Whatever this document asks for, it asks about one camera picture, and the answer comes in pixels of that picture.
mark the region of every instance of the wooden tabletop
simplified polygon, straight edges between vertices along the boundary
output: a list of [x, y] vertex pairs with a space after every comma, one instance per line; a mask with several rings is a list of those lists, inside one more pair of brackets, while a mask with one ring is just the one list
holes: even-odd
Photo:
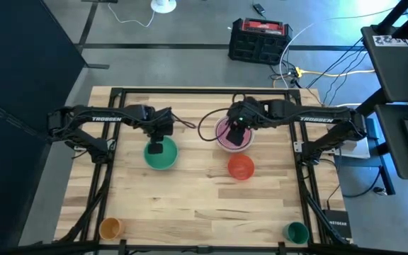
[[[109, 86], [94, 87], [89, 105], [106, 107], [110, 91]], [[300, 93], [303, 105], [319, 105], [309, 91], [301, 90]], [[252, 96], [281, 98], [278, 95]], [[197, 124], [206, 113], [228, 107], [231, 95], [127, 95], [125, 105], [138, 103], [156, 109], [171, 106], [178, 117]], [[204, 137], [213, 136], [214, 124], [224, 114], [216, 113], [204, 121]], [[100, 137], [102, 127], [101, 123], [87, 123], [83, 130]], [[300, 140], [300, 130], [298, 125], [296, 127]], [[310, 140], [315, 140], [326, 132], [326, 128], [323, 124], [307, 124], [307, 131]], [[286, 224], [303, 222], [287, 125], [255, 132], [254, 143], [244, 152], [255, 164], [255, 174], [247, 181], [230, 177], [227, 172], [230, 154], [215, 142], [202, 141], [196, 130], [175, 123], [172, 138], [179, 148], [176, 164], [168, 171], [155, 171], [146, 165], [142, 156], [148, 138], [140, 130], [121, 126], [106, 217], [116, 217], [125, 223], [123, 238], [130, 244], [276, 247], [278, 242], [285, 242], [289, 247], [297, 246], [281, 234]], [[324, 161], [315, 171], [324, 206], [339, 184], [338, 177], [334, 166]], [[83, 213], [93, 172], [89, 155], [74, 160], [55, 239], [63, 237]], [[332, 209], [344, 210], [340, 191], [332, 196], [330, 204]], [[93, 238], [95, 216], [96, 213], [91, 221], [89, 239]], [[314, 213], [310, 216], [314, 242], [319, 242]], [[104, 243], [117, 244], [118, 240]]]

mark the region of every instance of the desk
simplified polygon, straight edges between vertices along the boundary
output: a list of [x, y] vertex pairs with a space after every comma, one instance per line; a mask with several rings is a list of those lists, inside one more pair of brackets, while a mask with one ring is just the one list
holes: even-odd
[[395, 163], [397, 175], [408, 179], [408, 137], [402, 120], [408, 117], [408, 106], [375, 106], [387, 147]]
[[[144, 93], [131, 91], [125, 105], [143, 103], [157, 109], [171, 106], [178, 117], [193, 123], [198, 123], [206, 113], [231, 104], [228, 92], [160, 94], [147, 93], [150, 88], [137, 89]], [[264, 91], [278, 93], [279, 90]], [[89, 105], [106, 107], [110, 92], [111, 87], [94, 87]], [[309, 91], [300, 93], [302, 104], [319, 105]], [[254, 96], [258, 99], [283, 97], [275, 94]], [[204, 137], [213, 136], [213, 125], [224, 114], [217, 113], [203, 122]], [[83, 129], [99, 137], [102, 124], [87, 123]], [[326, 131], [323, 124], [307, 125], [311, 140]], [[247, 181], [231, 178], [227, 173], [230, 154], [214, 142], [202, 141], [196, 130], [175, 123], [172, 137], [180, 149], [177, 163], [169, 171], [154, 171], [142, 158], [148, 138], [140, 130], [121, 125], [106, 217], [124, 221], [123, 238], [129, 244], [276, 247], [278, 242], [285, 242], [287, 246], [296, 246], [284, 240], [281, 234], [283, 226], [289, 222], [303, 222], [288, 125], [256, 131], [253, 145], [245, 152], [254, 160], [256, 172]], [[87, 154], [74, 160], [56, 239], [63, 237], [83, 213], [93, 171]], [[316, 166], [315, 171], [318, 191], [325, 201], [339, 185], [336, 171], [334, 166], [325, 162]], [[344, 210], [340, 190], [332, 196], [330, 203], [332, 209]], [[95, 216], [96, 212], [89, 239], [93, 238]], [[310, 213], [310, 218], [314, 242], [319, 242], [314, 213]], [[102, 243], [117, 244], [118, 241]]]
[[408, 102], [408, 47], [376, 47], [371, 27], [361, 28], [365, 45], [381, 88], [357, 108], [369, 115], [378, 104]]

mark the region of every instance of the black curtain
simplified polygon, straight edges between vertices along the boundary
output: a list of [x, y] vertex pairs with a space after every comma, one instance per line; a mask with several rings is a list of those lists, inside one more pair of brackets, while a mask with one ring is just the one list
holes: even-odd
[[44, 132], [85, 62], [40, 0], [0, 0], [0, 107]]
[[[0, 0], [0, 108], [45, 134], [85, 65], [40, 0]], [[0, 250], [18, 245], [49, 145], [0, 118]]]

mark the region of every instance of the green bowl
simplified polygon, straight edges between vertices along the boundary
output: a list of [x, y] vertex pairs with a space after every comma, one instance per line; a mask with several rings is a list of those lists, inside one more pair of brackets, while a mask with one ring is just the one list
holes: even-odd
[[147, 143], [144, 148], [144, 160], [155, 170], [167, 170], [176, 163], [179, 149], [170, 137], [164, 137], [163, 142], [160, 143], [163, 144], [163, 152], [160, 154], [149, 154], [147, 147], [150, 142]]
[[294, 244], [304, 244], [310, 238], [310, 231], [301, 222], [292, 222], [283, 228], [283, 236]]

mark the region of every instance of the white cable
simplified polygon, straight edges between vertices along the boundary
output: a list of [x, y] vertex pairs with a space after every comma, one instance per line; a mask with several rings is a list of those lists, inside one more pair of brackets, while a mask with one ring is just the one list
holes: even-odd
[[342, 107], [342, 106], [359, 106], [361, 105], [361, 103], [343, 103], [339, 106], [335, 106], [335, 107]]
[[331, 21], [331, 20], [336, 20], [336, 19], [347, 19], [347, 18], [362, 18], [362, 17], [366, 17], [366, 16], [372, 16], [375, 14], [379, 14], [379, 13], [384, 13], [386, 11], [390, 11], [393, 8], [389, 8], [388, 10], [384, 10], [384, 11], [378, 11], [376, 13], [371, 13], [371, 14], [366, 14], [366, 15], [362, 15], [362, 16], [354, 16], [354, 17], [336, 17], [336, 18], [326, 18], [324, 20], [321, 21], [317, 21], [314, 23], [309, 24], [306, 28], [303, 28], [303, 30], [301, 30], [296, 36], [294, 36], [292, 38], [292, 40], [290, 40], [290, 42], [286, 45], [286, 47], [283, 50], [283, 54], [281, 54], [281, 58], [280, 58], [280, 75], [281, 75], [281, 79], [283, 80], [284, 84], [286, 85], [286, 88], [289, 89], [288, 83], [286, 82], [286, 80], [283, 77], [283, 73], [281, 71], [281, 63], [283, 62], [283, 58], [284, 58], [284, 54], [286, 53], [286, 51], [288, 51], [288, 48], [290, 46], [290, 44], [303, 32], [305, 32], [305, 30], [307, 30], [308, 28], [312, 27], [314, 24], [319, 23], [319, 22], [324, 22], [324, 21]]
[[141, 22], [136, 21], [136, 20], [130, 20], [130, 21], [121, 21], [118, 16], [116, 15], [116, 13], [112, 10], [110, 4], [108, 4], [108, 8], [110, 9], [110, 11], [114, 14], [114, 16], [116, 17], [116, 19], [119, 21], [119, 23], [127, 23], [127, 22], [136, 22], [138, 24], [140, 24], [141, 26], [147, 28], [150, 26], [150, 23], [152, 23], [152, 21], [154, 20], [154, 16], [155, 16], [155, 11], [152, 13], [152, 18], [150, 18], [150, 21], [147, 25], [143, 25]]

